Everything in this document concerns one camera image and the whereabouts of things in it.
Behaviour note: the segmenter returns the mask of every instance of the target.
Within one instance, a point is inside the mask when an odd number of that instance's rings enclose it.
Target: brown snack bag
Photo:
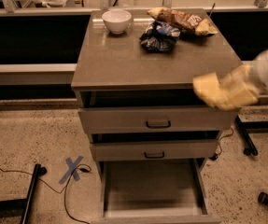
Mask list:
[[[209,20],[168,7],[153,8],[148,11],[148,14],[156,21],[164,21],[173,27],[184,30],[185,34],[204,36],[218,32]]]

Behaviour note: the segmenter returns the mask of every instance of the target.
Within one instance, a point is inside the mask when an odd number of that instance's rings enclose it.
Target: bowl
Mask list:
[[[124,10],[111,10],[103,14],[102,19],[106,28],[112,34],[122,34],[129,26],[132,14]]]

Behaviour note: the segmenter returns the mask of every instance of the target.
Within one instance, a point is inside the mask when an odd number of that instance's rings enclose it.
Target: blue tape cross mark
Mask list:
[[[72,162],[72,160],[70,158],[66,159],[67,165],[69,167],[68,171],[64,174],[64,176],[61,178],[61,180],[59,181],[60,184],[63,184],[68,177],[71,175],[72,171],[77,168],[77,166],[79,165],[79,163],[81,162],[81,160],[83,159],[82,156],[78,156],[78,158],[75,160],[75,162]],[[75,178],[76,181],[79,181],[79,175],[77,170],[73,173],[73,177]]]

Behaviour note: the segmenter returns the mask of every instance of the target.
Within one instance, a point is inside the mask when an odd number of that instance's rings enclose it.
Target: power cord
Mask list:
[[[49,185],[46,181],[44,181],[43,179],[41,178],[38,178],[38,180],[40,180],[41,182],[43,182],[45,185],[47,185],[50,189],[52,189],[54,192],[58,193],[58,194],[62,194],[63,191],[64,191],[64,208],[65,208],[65,211],[67,213],[67,215],[75,220],[75,221],[78,221],[78,222],[81,222],[81,223],[86,223],[86,224],[90,224],[89,222],[87,221],[84,221],[84,220],[79,220],[73,216],[71,216],[71,214],[69,213],[68,209],[67,209],[67,205],[66,205],[66,191],[67,191],[67,188],[68,188],[68,184],[70,182],[70,179],[72,177],[72,175],[74,174],[74,172],[76,170],[80,170],[82,173],[90,173],[92,171],[92,168],[91,166],[87,165],[87,164],[80,164],[78,165],[76,168],[73,169],[73,171],[71,172],[70,176],[68,177],[68,180],[67,180],[67,183],[66,185],[62,188],[61,191],[58,191],[56,189],[54,189],[51,185]],[[31,173],[28,173],[28,172],[24,172],[24,171],[21,171],[21,170],[4,170],[2,168],[0,168],[0,171],[3,172],[3,173],[22,173],[22,174],[27,174],[27,175],[33,175]]]
[[[222,136],[219,139],[219,149],[220,149],[220,152],[219,153],[216,152],[211,158],[209,158],[210,160],[215,161],[219,157],[219,155],[223,152],[223,149],[222,149],[221,144],[220,144],[220,140],[222,140],[223,138],[228,138],[228,137],[232,136],[234,134],[233,127],[230,127],[230,130],[231,130],[231,133],[228,133],[228,134]]]

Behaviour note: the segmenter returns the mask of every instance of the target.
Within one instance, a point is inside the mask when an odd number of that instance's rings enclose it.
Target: drawer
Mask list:
[[[92,224],[217,224],[195,160],[104,163],[103,214]]]
[[[95,161],[168,160],[212,157],[218,132],[116,133],[93,136]]]
[[[198,107],[81,108],[86,133],[141,133],[229,129],[236,112]]]

